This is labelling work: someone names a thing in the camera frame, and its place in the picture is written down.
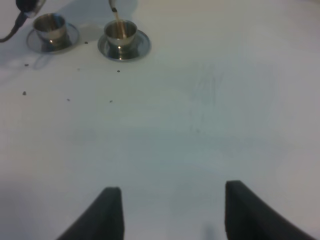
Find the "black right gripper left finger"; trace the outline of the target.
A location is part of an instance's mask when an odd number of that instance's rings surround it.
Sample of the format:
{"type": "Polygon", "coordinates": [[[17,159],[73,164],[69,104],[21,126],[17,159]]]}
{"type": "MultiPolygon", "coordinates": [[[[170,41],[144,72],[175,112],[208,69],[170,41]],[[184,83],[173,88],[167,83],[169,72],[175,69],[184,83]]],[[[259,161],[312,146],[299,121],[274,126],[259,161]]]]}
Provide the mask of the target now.
{"type": "Polygon", "coordinates": [[[59,239],[123,240],[124,213],[121,189],[105,188],[59,239]]]}

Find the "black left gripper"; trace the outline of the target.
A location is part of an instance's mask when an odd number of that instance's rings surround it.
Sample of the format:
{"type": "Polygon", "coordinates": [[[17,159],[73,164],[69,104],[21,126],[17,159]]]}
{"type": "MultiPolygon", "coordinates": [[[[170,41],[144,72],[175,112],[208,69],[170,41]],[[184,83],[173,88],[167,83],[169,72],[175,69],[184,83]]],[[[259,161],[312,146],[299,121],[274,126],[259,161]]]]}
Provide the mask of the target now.
{"type": "Polygon", "coordinates": [[[16,0],[15,4],[19,11],[27,18],[34,18],[42,9],[46,0],[16,0]]]}

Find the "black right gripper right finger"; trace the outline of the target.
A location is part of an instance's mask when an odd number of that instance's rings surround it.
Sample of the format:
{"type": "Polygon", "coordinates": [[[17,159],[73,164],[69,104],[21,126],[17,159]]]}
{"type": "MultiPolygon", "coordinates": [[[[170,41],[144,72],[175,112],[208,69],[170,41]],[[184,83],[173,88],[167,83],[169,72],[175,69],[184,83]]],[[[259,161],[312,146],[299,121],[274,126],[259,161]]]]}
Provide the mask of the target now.
{"type": "Polygon", "coordinates": [[[239,180],[225,184],[224,226],[229,240],[312,240],[239,180]]]}

